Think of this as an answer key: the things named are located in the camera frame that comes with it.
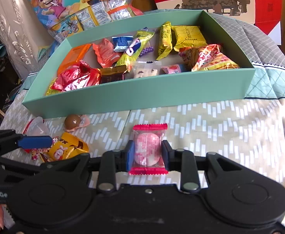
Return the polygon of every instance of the chocolate ball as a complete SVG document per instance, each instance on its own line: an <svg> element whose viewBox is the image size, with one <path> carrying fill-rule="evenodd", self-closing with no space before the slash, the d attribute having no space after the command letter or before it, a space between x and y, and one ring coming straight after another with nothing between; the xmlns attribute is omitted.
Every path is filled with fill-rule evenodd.
<svg viewBox="0 0 285 234"><path fill-rule="evenodd" d="M65 119L65 128L67 130L78 127L81 123L81 118L76 114L71 114Z"/></svg>

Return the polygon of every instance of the red candy wrapper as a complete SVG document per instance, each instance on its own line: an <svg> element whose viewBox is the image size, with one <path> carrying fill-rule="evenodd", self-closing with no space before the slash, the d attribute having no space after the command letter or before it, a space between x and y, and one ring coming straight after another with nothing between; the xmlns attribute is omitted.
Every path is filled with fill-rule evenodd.
<svg viewBox="0 0 285 234"><path fill-rule="evenodd" d="M92 85L98 85L99 83L99 69L91 68L86 62L79 61L62 72L57 77L51 89L71 91Z"/></svg>
<svg viewBox="0 0 285 234"><path fill-rule="evenodd" d="M97 60L103 68L111 67L122 56L122 53L116 53L113 50L113 44L107 39L103 39L98 45L93 44L93 48L97 55Z"/></svg>
<svg viewBox="0 0 285 234"><path fill-rule="evenodd" d="M161 143L167 124L135 125L135 154L129 174L167 174L162 159Z"/></svg>

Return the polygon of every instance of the mint green box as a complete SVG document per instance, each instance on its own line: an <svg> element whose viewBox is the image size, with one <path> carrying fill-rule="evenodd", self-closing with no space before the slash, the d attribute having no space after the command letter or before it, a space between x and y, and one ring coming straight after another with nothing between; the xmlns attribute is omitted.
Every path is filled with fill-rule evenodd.
<svg viewBox="0 0 285 234"><path fill-rule="evenodd" d="M45 96L71 48L144 27L161 27L166 21L175 26L200 26L207 42L222 43L226 55L242 68L129 79ZM72 113L105 113L241 99L245 97L254 73L245 53L208 13L191 10L160 12L97 26L67 38L37 75L23 105L32 114L48 119Z"/></svg>

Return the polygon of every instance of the transparent candy wrapper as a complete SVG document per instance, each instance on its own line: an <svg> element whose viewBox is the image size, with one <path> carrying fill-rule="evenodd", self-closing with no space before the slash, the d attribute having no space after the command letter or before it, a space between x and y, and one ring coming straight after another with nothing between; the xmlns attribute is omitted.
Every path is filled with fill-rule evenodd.
<svg viewBox="0 0 285 234"><path fill-rule="evenodd" d="M161 143L167 124L135 125L134 161L129 174L167 174L162 159Z"/></svg>

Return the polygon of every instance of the nutrition label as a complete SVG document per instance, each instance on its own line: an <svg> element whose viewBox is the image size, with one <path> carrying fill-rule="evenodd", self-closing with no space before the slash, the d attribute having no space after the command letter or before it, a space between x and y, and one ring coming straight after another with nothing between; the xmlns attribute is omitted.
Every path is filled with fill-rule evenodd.
<svg viewBox="0 0 285 234"><path fill-rule="evenodd" d="M103 2L96 3L91 6L92 11L97 19L99 25L104 25L111 22L111 18L105 10L105 5Z"/></svg>
<svg viewBox="0 0 285 234"><path fill-rule="evenodd" d="M76 13L76 16L78 17L79 22L83 26L84 30L90 29L95 27L95 23L91 17L91 14L89 12L90 7L84 8Z"/></svg>

